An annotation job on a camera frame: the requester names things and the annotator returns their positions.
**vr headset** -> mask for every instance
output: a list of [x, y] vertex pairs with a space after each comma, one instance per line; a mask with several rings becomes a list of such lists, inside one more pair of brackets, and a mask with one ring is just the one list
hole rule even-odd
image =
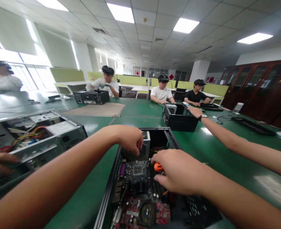
[[160, 77], [158, 78], [158, 82], [168, 83], [168, 82], [169, 82], [169, 79], [168, 79], [168, 77], [166, 77], [166, 76], [160, 76]]

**white column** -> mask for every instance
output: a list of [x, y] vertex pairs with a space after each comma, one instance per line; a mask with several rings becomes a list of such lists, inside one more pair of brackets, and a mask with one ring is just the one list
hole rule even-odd
[[194, 82], [197, 79], [205, 80], [210, 61], [198, 60], [193, 64], [192, 73], [189, 82]]

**air vent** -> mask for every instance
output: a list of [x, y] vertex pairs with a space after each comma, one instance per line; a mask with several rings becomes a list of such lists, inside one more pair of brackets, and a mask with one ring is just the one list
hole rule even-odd
[[208, 46], [207, 48], [205, 48], [205, 49], [202, 49], [201, 51], [198, 51], [197, 53], [200, 53], [200, 52], [202, 52], [202, 51], [204, 51], [204, 50], [206, 50], [206, 49], [209, 49], [209, 48], [211, 48], [212, 46]]
[[164, 40], [164, 39], [162, 39], [162, 38], [155, 38], [155, 42], [156, 41], [162, 41], [162, 40]]
[[96, 31], [96, 33], [102, 33], [102, 34], [107, 34], [103, 29], [97, 29], [97, 28], [93, 28], [93, 30]]

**ceiling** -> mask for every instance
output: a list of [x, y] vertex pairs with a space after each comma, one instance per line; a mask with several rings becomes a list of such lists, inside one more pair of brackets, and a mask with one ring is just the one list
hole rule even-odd
[[[235, 65], [241, 54], [281, 46], [281, 0], [58, 1], [69, 12], [36, 0], [0, 0], [0, 7], [128, 65], [190, 71], [194, 61], [210, 60], [208, 71], [216, 72]], [[116, 21], [106, 2], [131, 7], [135, 24]], [[200, 23], [190, 34], [175, 32], [180, 17]], [[274, 37], [252, 45], [237, 43], [257, 32]]]

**fluorescent light panel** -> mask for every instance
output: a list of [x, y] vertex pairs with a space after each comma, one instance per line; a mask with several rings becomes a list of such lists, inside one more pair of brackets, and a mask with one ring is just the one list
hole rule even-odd
[[244, 44], [253, 44], [253, 43], [256, 43], [256, 42], [259, 42], [259, 41], [263, 41], [263, 40], [266, 40], [266, 39], [269, 39], [273, 37], [272, 35], [268, 35], [268, 34], [264, 34], [264, 33], [256, 33], [254, 35], [251, 35], [247, 38], [243, 38], [237, 42], [239, 43], [244, 43]]
[[132, 9], [129, 7], [114, 5], [111, 3], [107, 3], [112, 15], [115, 20], [134, 23], [134, 17], [132, 13]]
[[175, 25], [173, 31], [190, 33], [195, 27], [197, 27], [198, 24], [199, 22], [197, 21], [180, 18], [177, 24]]
[[37, 0], [42, 5], [55, 9], [55, 10], [63, 10], [63, 11], [69, 11], [65, 6], [63, 6], [60, 2], [57, 0]]

